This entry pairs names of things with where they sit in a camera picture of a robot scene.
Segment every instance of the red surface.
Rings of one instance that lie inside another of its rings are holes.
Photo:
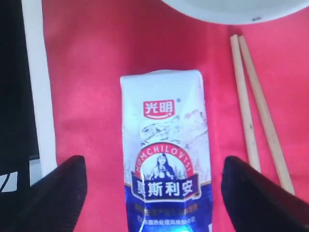
[[[213,231],[233,227],[220,182],[224,158],[247,160],[229,36],[245,35],[298,197],[309,202],[309,9],[257,25],[200,22],[159,0],[44,0],[57,161],[84,155],[88,196],[77,232],[126,232],[121,75],[160,69],[202,72],[211,143]],[[264,175],[278,183],[256,105]]]

